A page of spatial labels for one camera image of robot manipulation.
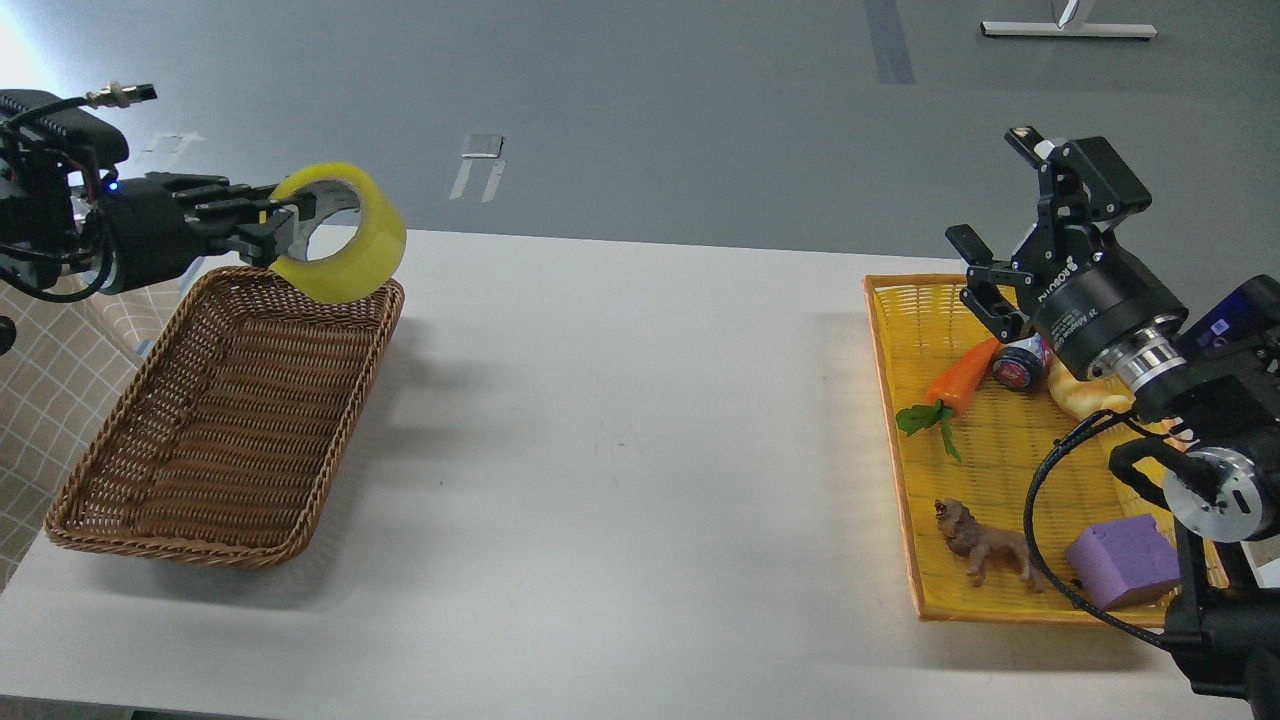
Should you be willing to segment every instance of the purple sponge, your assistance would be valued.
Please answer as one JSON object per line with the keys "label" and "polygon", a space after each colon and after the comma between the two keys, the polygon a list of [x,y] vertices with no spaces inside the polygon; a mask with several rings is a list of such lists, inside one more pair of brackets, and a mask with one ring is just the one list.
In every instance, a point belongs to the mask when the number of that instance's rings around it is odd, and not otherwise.
{"label": "purple sponge", "polygon": [[1178,587],[1178,552],[1151,515],[1089,525],[1066,548],[1066,559],[1103,610],[1155,602]]}

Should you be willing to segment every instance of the wicker basket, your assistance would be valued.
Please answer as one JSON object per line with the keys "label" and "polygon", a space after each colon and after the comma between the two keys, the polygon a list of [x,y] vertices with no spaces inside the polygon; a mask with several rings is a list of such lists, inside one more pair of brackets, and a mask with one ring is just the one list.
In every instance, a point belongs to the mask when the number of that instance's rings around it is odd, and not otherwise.
{"label": "wicker basket", "polygon": [[270,270],[192,288],[45,516],[59,546],[264,568],[315,532],[403,305],[319,305]]}
{"label": "wicker basket", "polygon": [[[868,275],[864,281],[916,612],[923,620],[1096,624],[1052,588],[1028,591],[1011,568],[989,568],[986,584],[972,587],[968,561],[947,550],[934,523],[934,500],[954,497],[984,524],[1021,529],[1032,475],[1053,441],[1075,425],[1048,391],[1041,386],[1029,393],[1012,392],[984,379],[973,405],[951,421],[964,464],[945,454],[936,429],[908,437],[893,421],[897,410],[922,402],[934,377],[988,337],[960,304],[961,287],[961,275]],[[1128,392],[1119,384],[1116,391]],[[1036,539],[1059,577],[1074,577],[1065,550],[1094,523],[1151,514],[1172,538],[1172,518],[1142,502],[1106,469],[1110,448],[1132,437],[1132,430],[1117,428],[1080,446],[1041,491]],[[1164,473],[1160,465],[1139,468],[1152,478]],[[1220,580],[1217,568],[1211,569]],[[1160,626],[1167,601],[1115,615],[1135,625]]]}

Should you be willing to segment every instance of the toy carrot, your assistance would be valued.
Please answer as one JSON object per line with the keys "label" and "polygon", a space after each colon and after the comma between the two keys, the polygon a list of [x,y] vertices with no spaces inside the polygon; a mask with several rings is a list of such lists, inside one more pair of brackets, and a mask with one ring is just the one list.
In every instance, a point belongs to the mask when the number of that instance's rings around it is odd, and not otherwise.
{"label": "toy carrot", "polygon": [[951,441],[951,424],[947,420],[969,409],[973,393],[991,369],[991,359],[998,348],[1000,341],[995,337],[988,337],[969,348],[924,391],[925,405],[913,405],[897,411],[893,418],[897,420],[897,429],[911,436],[924,428],[941,425],[942,446],[946,447],[947,455],[964,462],[960,451]]}

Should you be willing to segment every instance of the packing tape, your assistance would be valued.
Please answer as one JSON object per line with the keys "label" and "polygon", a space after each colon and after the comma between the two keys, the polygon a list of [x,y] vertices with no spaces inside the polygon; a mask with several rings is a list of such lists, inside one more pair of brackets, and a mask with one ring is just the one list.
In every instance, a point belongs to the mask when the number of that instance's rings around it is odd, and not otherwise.
{"label": "packing tape", "polygon": [[[316,302],[351,302],[383,286],[404,256],[404,220],[364,170],[347,163],[319,163],[284,178],[271,200],[306,190],[316,195],[316,217],[298,223],[289,256],[271,269]],[[360,225],[347,245],[328,258],[303,260],[307,238],[328,217],[360,209]]]}

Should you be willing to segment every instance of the lion figurine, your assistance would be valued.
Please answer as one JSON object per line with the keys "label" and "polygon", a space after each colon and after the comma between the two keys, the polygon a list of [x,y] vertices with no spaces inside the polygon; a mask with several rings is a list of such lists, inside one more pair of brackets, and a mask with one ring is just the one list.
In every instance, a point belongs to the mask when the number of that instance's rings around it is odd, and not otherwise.
{"label": "lion figurine", "polygon": [[938,532],[947,541],[951,552],[969,559],[968,575],[973,587],[980,588],[987,579],[987,557],[1007,556],[1021,566],[1019,578],[1034,592],[1044,592],[1044,582],[1036,568],[1032,568],[1027,538],[1014,530],[988,528],[979,523],[969,509],[959,500],[933,501],[933,512],[938,520]]}

